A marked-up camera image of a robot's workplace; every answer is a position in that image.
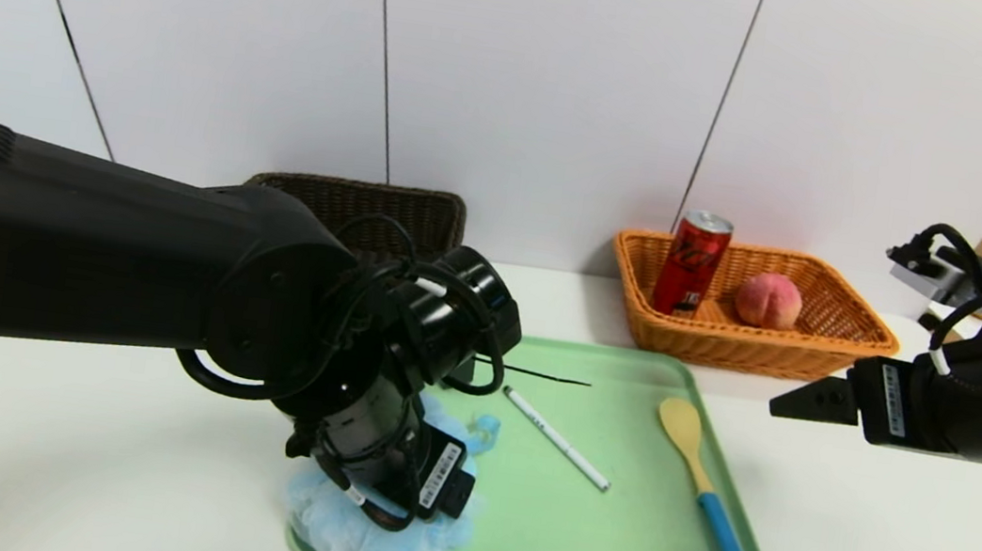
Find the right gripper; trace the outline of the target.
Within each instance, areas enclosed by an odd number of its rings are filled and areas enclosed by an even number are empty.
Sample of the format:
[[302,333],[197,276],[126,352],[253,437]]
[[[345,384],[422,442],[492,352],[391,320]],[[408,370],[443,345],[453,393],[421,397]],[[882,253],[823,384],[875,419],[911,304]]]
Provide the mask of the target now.
[[858,426],[873,446],[982,463],[982,348],[949,344],[911,362],[859,360],[769,400],[769,415]]

